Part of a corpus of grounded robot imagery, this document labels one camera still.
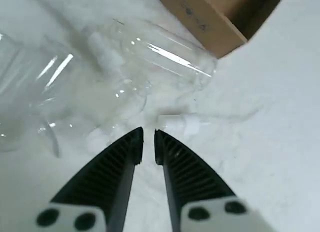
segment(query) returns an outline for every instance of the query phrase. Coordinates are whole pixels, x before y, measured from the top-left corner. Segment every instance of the white surface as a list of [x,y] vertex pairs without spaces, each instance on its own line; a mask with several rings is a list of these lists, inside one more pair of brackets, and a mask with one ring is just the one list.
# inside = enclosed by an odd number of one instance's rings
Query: white surface
[[[138,16],[194,40],[158,0],[55,0],[90,23],[109,13]],[[171,231],[162,168],[154,162],[152,114],[207,113],[237,123],[217,123],[182,139],[242,198],[280,232],[319,231],[320,214],[320,0],[283,0],[252,41],[221,59],[202,92],[164,101],[148,98],[143,163],[135,171],[124,231]],[[26,44],[45,34],[72,44],[63,21],[36,0],[0,0],[0,29]],[[22,221],[91,158],[62,159],[42,150],[0,154],[1,231],[21,231]]]

